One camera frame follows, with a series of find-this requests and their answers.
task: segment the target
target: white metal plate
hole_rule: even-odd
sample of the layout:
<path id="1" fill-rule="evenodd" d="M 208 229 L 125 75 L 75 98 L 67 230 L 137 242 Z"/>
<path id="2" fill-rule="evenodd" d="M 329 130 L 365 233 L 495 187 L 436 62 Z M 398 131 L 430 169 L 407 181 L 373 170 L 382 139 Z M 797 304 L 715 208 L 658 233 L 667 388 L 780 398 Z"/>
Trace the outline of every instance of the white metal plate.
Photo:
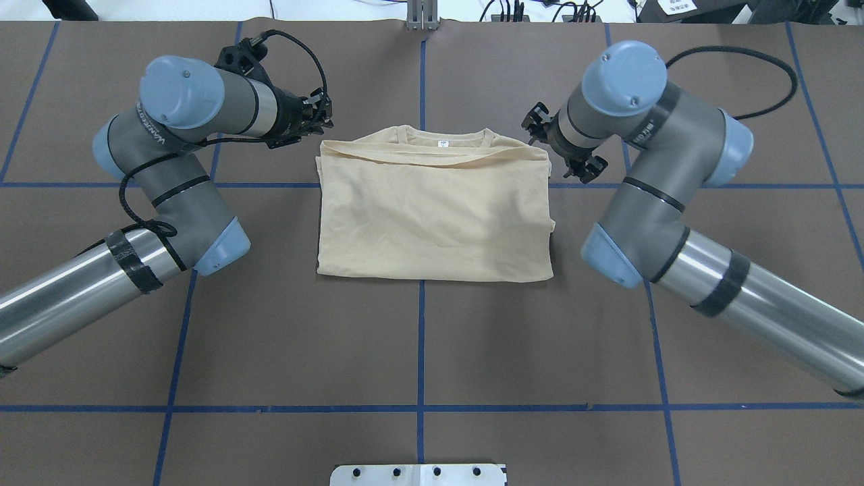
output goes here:
<path id="1" fill-rule="evenodd" d="M 504 464 L 344 465 L 330 475 L 330 486 L 506 485 Z"/>

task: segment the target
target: robotic arm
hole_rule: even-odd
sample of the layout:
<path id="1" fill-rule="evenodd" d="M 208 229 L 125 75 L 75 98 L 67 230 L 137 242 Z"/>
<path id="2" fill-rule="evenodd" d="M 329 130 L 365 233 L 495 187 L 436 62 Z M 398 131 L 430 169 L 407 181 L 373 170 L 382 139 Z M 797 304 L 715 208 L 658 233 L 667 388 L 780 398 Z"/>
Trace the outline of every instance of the robotic arm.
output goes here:
<path id="1" fill-rule="evenodd" d="M 554 117 L 538 103 L 523 127 L 585 183 L 606 168 L 592 151 L 612 135 L 641 152 L 582 247 L 595 270 L 629 288 L 648 278 L 864 400 L 864 323 L 681 222 L 703 184 L 719 187 L 744 166 L 753 134 L 668 81 L 653 48 L 612 45 Z"/>
<path id="2" fill-rule="evenodd" d="M 270 82 L 260 61 L 272 35 L 312 55 L 322 87 L 310 97 Z M 271 149 L 294 144 L 333 126 L 330 115 L 321 64 L 281 31 L 223 48 L 215 67 L 173 55 L 152 61 L 135 107 L 112 118 L 93 140 L 98 164 L 121 181 L 121 204 L 137 223 L 0 297 L 0 377 L 188 267 L 210 275 L 243 256 L 250 241 L 194 152 L 228 141 Z M 248 138 L 206 140 L 214 132 Z M 158 221 L 141 220 L 126 204 L 133 176 Z"/>

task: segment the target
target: white floor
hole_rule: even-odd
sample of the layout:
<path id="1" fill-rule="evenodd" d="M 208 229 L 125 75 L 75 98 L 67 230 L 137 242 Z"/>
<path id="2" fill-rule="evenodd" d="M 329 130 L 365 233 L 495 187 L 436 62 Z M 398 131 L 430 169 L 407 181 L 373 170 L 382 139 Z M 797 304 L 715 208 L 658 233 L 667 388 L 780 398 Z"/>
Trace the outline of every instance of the white floor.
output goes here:
<path id="1" fill-rule="evenodd" d="M 832 10 L 850 24 L 861 25 L 864 14 L 861 9 L 850 9 L 841 0 Z M 107 21 L 136 20 L 246 20 L 257 16 L 271 16 L 270 1 L 243 0 L 227 2 L 213 0 L 88 0 L 99 18 Z M 442 18 L 477 22 L 486 6 L 486 0 L 439 0 L 438 12 Z M 626 0 L 602 0 L 596 6 L 604 22 L 635 22 L 632 7 Z M 546 8 L 542 3 L 529 0 L 525 14 L 532 22 L 549 22 L 558 7 Z M 388 0 L 273 0 L 272 16 L 283 20 L 376 20 L 383 18 L 404 19 L 405 3 Z M 500 13 L 495 2 L 486 14 Z M 562 14 L 570 14 L 565 7 Z M 48 9 L 36 0 L 0 0 L 0 20 L 53 20 Z"/>

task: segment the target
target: cream colored cloth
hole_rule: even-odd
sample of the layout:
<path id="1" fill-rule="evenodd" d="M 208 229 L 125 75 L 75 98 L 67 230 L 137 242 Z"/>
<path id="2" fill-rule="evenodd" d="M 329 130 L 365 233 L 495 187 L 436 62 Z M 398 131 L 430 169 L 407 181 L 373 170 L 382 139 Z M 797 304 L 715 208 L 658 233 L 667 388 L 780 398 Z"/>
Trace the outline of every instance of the cream colored cloth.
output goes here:
<path id="1" fill-rule="evenodd" d="M 318 273 L 534 282 L 552 278 L 550 161 L 488 129 L 395 126 L 325 140 Z"/>

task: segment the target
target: white bracket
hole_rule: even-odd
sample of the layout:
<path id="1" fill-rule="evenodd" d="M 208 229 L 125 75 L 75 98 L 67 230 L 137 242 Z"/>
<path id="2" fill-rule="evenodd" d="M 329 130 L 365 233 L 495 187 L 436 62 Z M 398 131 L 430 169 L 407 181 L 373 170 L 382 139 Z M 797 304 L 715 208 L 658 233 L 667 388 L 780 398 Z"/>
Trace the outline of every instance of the white bracket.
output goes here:
<path id="1" fill-rule="evenodd" d="M 339 466 L 330 486 L 507 486 L 504 464 Z"/>
<path id="2" fill-rule="evenodd" d="M 408 30 L 438 29 L 438 0 L 408 0 Z"/>

